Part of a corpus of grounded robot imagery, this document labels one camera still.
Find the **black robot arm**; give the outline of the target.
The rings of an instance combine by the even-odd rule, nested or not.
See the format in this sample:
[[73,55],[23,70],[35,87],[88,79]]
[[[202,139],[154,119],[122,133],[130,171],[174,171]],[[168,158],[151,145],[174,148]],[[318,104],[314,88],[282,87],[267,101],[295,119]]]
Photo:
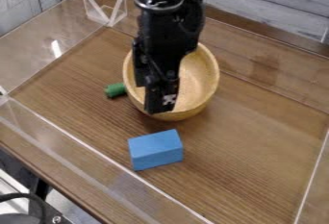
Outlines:
[[205,26],[203,0],[134,0],[140,10],[132,41],[135,81],[146,89],[144,111],[174,109],[180,61],[198,47]]

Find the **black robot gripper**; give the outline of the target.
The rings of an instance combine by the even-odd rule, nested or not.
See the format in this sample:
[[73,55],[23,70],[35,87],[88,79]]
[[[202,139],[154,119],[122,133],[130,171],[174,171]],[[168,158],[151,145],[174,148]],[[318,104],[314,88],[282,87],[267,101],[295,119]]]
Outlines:
[[[136,86],[146,86],[144,110],[148,114],[170,112],[179,94],[180,60],[195,50],[205,26],[203,0],[183,0],[168,13],[142,10],[138,25],[132,63]],[[155,69],[164,77],[150,74]]]

